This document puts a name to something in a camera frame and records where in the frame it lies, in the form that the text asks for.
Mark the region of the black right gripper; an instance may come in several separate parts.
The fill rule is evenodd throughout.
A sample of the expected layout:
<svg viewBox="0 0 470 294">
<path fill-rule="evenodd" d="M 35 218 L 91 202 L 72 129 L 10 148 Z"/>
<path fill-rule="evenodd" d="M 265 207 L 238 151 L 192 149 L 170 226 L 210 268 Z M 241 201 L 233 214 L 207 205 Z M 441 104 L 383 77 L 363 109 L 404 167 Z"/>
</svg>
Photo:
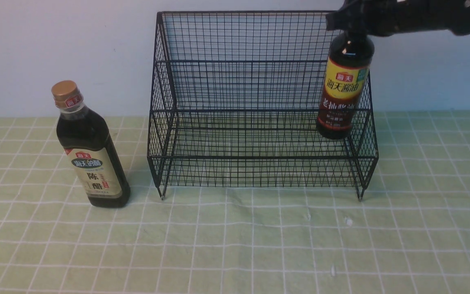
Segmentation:
<svg viewBox="0 0 470 294">
<path fill-rule="evenodd" d="M 470 35 L 470 0 L 346 0 L 326 15 L 327 30 L 370 36 L 448 30 Z"/>
</svg>

